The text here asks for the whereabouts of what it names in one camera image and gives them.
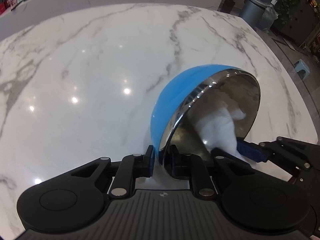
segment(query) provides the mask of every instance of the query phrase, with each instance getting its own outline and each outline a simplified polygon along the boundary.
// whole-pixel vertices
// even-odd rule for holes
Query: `marble countertop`
[[[288,73],[241,18],[181,5],[123,4],[48,19],[0,43],[0,235],[23,226],[28,187],[101,156],[144,153],[164,86],[197,65],[252,73],[260,109],[246,140],[317,142]],[[268,164],[268,173],[287,179]]]

